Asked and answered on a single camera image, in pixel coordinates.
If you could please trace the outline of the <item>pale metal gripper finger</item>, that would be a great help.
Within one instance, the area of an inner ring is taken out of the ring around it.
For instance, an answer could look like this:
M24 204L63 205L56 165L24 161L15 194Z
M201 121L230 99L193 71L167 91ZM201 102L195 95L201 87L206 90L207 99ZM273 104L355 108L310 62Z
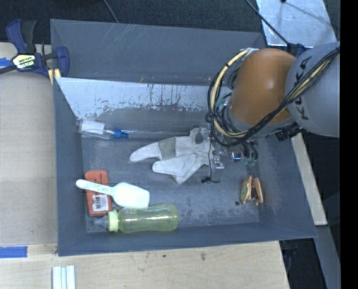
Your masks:
M221 176L224 171L224 164L220 156L212 156L211 165L210 165L210 178L211 182L219 183L221 181Z

